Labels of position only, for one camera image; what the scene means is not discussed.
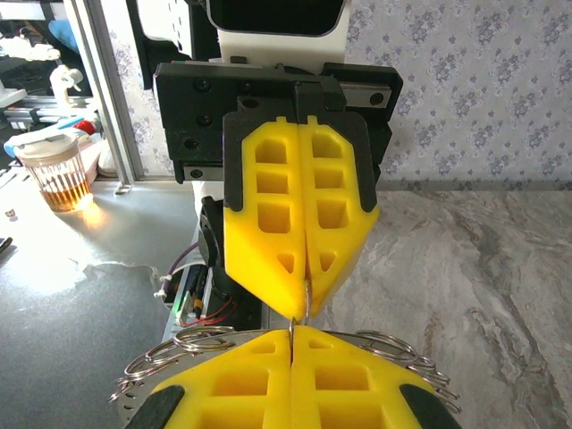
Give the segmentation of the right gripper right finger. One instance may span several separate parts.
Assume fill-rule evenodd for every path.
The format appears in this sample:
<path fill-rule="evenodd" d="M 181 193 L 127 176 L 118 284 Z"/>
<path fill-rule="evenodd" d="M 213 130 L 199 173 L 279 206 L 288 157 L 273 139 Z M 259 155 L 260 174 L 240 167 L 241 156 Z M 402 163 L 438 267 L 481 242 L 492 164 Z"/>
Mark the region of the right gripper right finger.
<path fill-rule="evenodd" d="M 457 428 L 458 395 L 434 362 L 373 331 L 353 344 L 300 325 L 290 330 L 295 428 Z"/>

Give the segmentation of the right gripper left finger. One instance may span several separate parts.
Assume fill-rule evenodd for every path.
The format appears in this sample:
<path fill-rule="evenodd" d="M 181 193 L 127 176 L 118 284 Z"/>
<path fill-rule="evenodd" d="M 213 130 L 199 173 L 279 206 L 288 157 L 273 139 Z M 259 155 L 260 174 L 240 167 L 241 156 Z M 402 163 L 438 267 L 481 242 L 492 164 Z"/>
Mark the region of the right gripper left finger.
<path fill-rule="evenodd" d="M 129 428 L 287 428 L 286 330 L 197 339 L 129 391 Z"/>

